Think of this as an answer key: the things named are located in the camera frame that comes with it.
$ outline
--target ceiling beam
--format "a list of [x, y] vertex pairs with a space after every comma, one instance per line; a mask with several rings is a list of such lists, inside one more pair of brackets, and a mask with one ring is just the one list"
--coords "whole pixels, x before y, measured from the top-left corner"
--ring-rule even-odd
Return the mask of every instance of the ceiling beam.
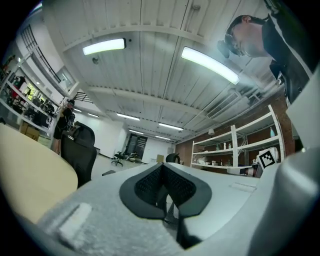
[[104, 94], [109, 94], [109, 95], [114, 95], [114, 96], [134, 99], [134, 100], [141, 100], [144, 102], [149, 102], [152, 104], [165, 106], [170, 109], [178, 110], [181, 112], [187, 112], [187, 113], [190, 113], [193, 115], [207, 117], [206, 112], [203, 112], [203, 111], [196, 109], [194, 107], [183, 105], [181, 103], [177, 103], [177, 102], [170, 101], [170, 100], [163, 99], [163, 98], [158, 98], [158, 97], [154, 97], [154, 96], [141, 94], [141, 93], [126, 91], [126, 90], [119, 90], [119, 89], [112, 89], [112, 88], [105, 88], [105, 87], [89, 87], [89, 88], [87, 88], [87, 90], [90, 92], [94, 92], [94, 93], [104, 93]]

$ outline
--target ceiling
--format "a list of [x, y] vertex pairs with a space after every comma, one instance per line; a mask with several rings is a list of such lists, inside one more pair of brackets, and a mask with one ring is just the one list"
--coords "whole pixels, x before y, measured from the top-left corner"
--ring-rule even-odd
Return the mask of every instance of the ceiling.
[[[230, 56], [217, 50], [238, 15], [267, 16], [263, 0], [47, 0], [43, 17], [58, 52], [83, 91], [111, 119], [130, 129], [179, 142], [215, 128], [274, 93], [270, 58]], [[126, 39], [126, 48], [91, 55], [83, 47]], [[235, 71], [231, 84], [181, 58], [184, 47]], [[98, 59], [94, 64], [92, 58]], [[224, 100], [234, 95], [230, 104]], [[221, 111], [217, 106], [225, 103]], [[208, 113], [215, 113], [212, 118]], [[116, 113], [138, 117], [123, 119]], [[183, 131], [158, 123], [184, 128]]]

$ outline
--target desk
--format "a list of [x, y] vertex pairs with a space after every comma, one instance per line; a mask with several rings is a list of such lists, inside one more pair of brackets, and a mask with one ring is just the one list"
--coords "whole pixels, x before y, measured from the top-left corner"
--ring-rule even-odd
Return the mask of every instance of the desk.
[[77, 190], [78, 178], [49, 148], [0, 124], [0, 183], [12, 209], [36, 223]]

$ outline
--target floor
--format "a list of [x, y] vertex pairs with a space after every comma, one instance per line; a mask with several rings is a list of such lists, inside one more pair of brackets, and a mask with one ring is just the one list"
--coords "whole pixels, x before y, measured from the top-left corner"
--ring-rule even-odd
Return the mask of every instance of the floor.
[[98, 177], [101, 177], [102, 174], [104, 174], [107, 171], [114, 170], [116, 172], [120, 172], [123, 170], [127, 170], [133, 167], [137, 167], [141, 165], [141, 163], [134, 163], [126, 160], [122, 160], [123, 166], [120, 164], [111, 163], [113, 160], [110, 158], [107, 158], [102, 155], [98, 155], [95, 159], [92, 172], [91, 172], [91, 179], [96, 179]]

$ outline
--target black mesh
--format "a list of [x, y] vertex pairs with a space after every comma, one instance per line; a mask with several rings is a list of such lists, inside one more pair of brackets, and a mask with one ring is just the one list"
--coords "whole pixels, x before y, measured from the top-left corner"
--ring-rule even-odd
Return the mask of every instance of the black mesh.
[[163, 168], [165, 169], [163, 172], [164, 185], [175, 205], [179, 207], [195, 194], [196, 186], [166, 166]]
[[156, 206], [158, 193], [163, 183], [162, 166], [140, 179], [134, 186], [135, 194], [143, 201]]

